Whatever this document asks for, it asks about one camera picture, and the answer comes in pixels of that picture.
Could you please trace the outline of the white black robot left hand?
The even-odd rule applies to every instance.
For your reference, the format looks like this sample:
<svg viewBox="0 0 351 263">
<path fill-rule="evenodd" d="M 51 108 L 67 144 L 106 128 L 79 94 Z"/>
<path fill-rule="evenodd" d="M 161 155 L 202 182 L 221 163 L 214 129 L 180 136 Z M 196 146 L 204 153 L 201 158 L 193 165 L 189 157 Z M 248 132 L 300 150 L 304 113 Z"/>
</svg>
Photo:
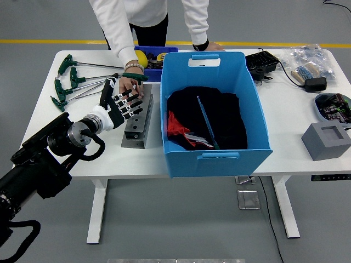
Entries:
<svg viewBox="0 0 351 263">
<path fill-rule="evenodd" d="M 114 87 L 120 76 L 115 73 L 104 84 L 99 104 L 93 107 L 92 112 L 86 118 L 94 124 L 90 130 L 95 134 L 103 131 L 116 129 L 127 119 L 141 113 L 141 100 L 132 102 L 138 98 L 138 94 L 130 95 L 131 89 L 113 96 Z"/>
</svg>

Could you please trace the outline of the person's left hand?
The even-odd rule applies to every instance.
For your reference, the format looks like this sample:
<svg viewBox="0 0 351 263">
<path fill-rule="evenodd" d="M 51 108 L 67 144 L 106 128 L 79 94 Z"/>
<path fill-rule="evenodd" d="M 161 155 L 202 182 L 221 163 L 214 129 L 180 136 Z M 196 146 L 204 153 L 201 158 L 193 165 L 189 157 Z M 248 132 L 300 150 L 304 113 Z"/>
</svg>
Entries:
<svg viewBox="0 0 351 263">
<path fill-rule="evenodd" d="M 209 42 L 205 51 L 206 52 L 217 52 L 217 51 L 225 51 L 225 49 L 221 45 L 217 44 L 216 42 Z"/>
</svg>

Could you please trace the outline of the person's right hand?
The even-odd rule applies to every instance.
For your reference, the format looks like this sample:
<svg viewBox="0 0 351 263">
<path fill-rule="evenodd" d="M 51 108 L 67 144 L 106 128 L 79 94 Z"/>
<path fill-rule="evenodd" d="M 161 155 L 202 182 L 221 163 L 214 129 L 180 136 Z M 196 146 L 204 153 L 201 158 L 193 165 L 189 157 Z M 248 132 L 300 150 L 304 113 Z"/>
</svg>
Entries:
<svg viewBox="0 0 351 263">
<path fill-rule="evenodd" d="M 135 79 L 121 77 L 119 79 L 119 93 L 124 93 L 131 90 L 130 95 L 138 95 L 138 99 L 144 97 L 144 87 L 143 84 L 139 85 Z"/>
</svg>

